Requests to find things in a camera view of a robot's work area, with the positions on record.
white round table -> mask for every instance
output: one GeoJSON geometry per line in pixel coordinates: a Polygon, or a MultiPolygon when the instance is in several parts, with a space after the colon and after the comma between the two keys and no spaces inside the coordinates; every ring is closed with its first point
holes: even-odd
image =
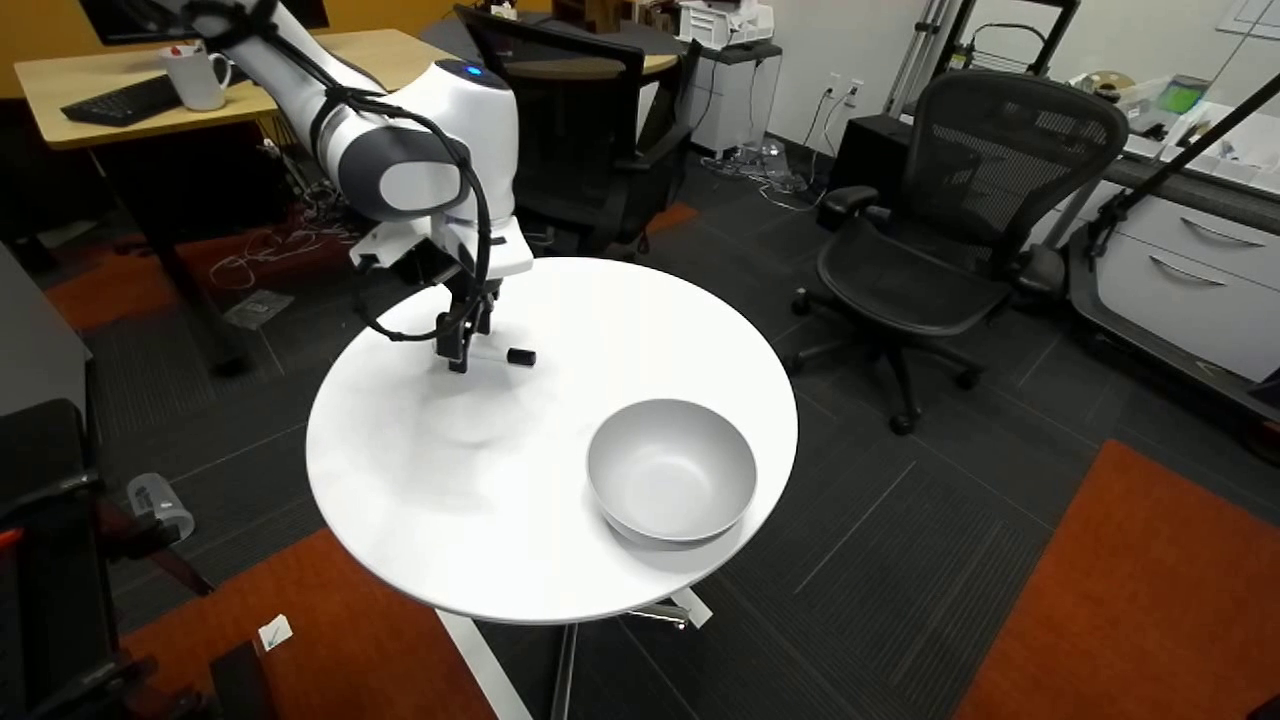
{"type": "MultiPolygon", "coordinates": [[[[383,310],[421,332],[430,287],[383,310]]],[[[723,301],[617,259],[536,259],[510,274],[463,374],[434,343],[360,332],[308,419],[308,476],[334,535],[393,588],[496,624],[583,624],[693,588],[732,561],[785,496],[791,385],[723,301]],[[536,369],[506,363],[534,349],[536,369]],[[706,542],[638,541],[587,496],[587,439],[626,405],[696,399],[756,454],[756,496],[706,542]]]]}

white cabinet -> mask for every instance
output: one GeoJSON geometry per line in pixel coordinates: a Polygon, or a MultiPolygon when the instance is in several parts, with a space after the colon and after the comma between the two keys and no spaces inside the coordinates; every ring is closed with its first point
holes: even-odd
{"type": "Polygon", "coordinates": [[[777,43],[706,52],[693,77],[693,142],[717,159],[764,140],[785,56],[777,43]]]}
{"type": "Polygon", "coordinates": [[[1280,234],[1149,196],[1095,259],[1102,301],[1253,385],[1280,369],[1280,234]]]}

metal bowl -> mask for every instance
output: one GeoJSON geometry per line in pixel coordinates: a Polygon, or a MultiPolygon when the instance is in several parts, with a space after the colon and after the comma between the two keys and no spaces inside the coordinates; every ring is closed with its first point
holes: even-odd
{"type": "Polygon", "coordinates": [[[598,427],[587,478],[610,523],[688,542],[748,511],[756,454],[745,430],[706,405],[640,399],[598,427]]]}

monitor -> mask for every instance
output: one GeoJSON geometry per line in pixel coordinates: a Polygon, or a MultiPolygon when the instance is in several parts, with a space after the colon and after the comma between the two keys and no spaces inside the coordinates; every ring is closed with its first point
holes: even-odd
{"type": "MultiPolygon", "coordinates": [[[[188,34],[175,10],[147,0],[79,0],[79,8],[101,43],[152,43],[188,34]]],[[[284,8],[308,29],[330,29],[326,0],[284,0],[284,8]]]]}

wall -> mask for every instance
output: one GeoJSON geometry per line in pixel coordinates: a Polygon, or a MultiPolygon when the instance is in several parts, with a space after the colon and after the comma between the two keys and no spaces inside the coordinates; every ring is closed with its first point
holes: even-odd
{"type": "MultiPolygon", "coordinates": [[[[421,32],[444,10],[451,0],[326,0],[330,22],[337,32],[354,29],[405,29],[421,32]]],[[[104,52],[93,34],[79,0],[0,0],[0,96],[22,96],[12,77],[18,59],[36,56],[88,56],[104,52]]]]}
{"type": "MultiPolygon", "coordinates": [[[[991,3],[1013,8],[1019,0],[981,0],[977,17],[1003,10],[991,3]]],[[[1068,81],[1095,68],[1122,68],[1138,81],[1168,71],[1214,81],[1241,43],[1241,34],[1215,32],[1229,3],[1232,0],[1081,0],[1081,17],[1058,52],[1052,77],[1068,81]]],[[[893,77],[911,43],[911,22],[930,0],[774,0],[774,8],[785,43],[785,77],[770,129],[806,140],[833,71],[864,81],[854,111],[870,116],[883,106],[893,77]]],[[[1250,38],[1214,96],[1241,102],[1278,68],[1280,38],[1250,38]]],[[[825,129],[815,129],[813,146],[836,146],[843,116],[836,106],[833,130],[825,135],[825,129]]]]}

